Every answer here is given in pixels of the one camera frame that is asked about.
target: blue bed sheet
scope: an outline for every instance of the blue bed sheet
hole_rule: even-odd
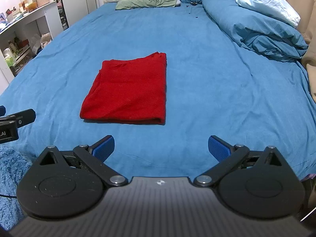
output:
[[[132,176],[189,176],[214,166],[212,134],[252,150],[275,145],[299,178],[315,173],[316,105],[305,69],[239,47],[202,5],[115,11],[105,4],[64,31],[0,96],[9,113],[37,119],[8,145],[29,156],[50,144],[72,150],[107,134],[105,162]],[[167,54],[166,124],[84,122],[81,104],[103,60]]]

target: folded red cloth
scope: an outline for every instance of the folded red cloth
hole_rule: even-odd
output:
[[[166,120],[166,54],[103,61],[83,101],[80,118],[128,124]]]

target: logo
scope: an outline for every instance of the logo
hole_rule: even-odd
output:
[[[162,185],[164,185],[166,182],[164,181],[164,180],[159,180],[159,181],[157,181],[156,182],[158,185],[160,185],[160,186],[162,186]]]

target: white shelf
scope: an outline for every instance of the white shelf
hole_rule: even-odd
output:
[[[15,72],[15,76],[17,76],[17,75],[20,73],[20,71],[21,71],[25,66],[26,66],[26,64],[24,64],[17,72]]]
[[[5,31],[7,31],[8,29],[12,28],[15,24],[17,24],[17,23],[20,22],[21,20],[23,20],[23,19],[25,19],[26,17],[28,17],[29,15],[37,14],[40,10],[44,9],[45,7],[47,7],[48,5],[50,5],[50,4],[52,4],[52,3],[56,3],[56,1],[47,3],[47,4],[43,5],[42,7],[39,7],[39,8],[37,8],[37,9],[35,9],[35,10],[32,11],[32,12],[25,13],[22,18],[16,20],[15,22],[11,23],[11,25],[9,25],[9,26],[6,27],[4,30],[2,30],[2,31],[0,32],[0,35],[1,35],[2,33],[4,33]]]
[[[28,55],[29,50],[30,50],[30,46],[29,45],[23,47],[23,52],[22,52],[22,54],[19,57],[16,58],[16,64],[15,65],[19,64],[20,61],[23,60],[26,55]]]

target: blue fuzzy blanket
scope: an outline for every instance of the blue fuzzy blanket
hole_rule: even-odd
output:
[[[0,145],[0,194],[15,196],[16,187],[30,166],[31,162],[19,152]],[[0,224],[6,230],[24,217],[17,199],[0,197],[0,208]]]

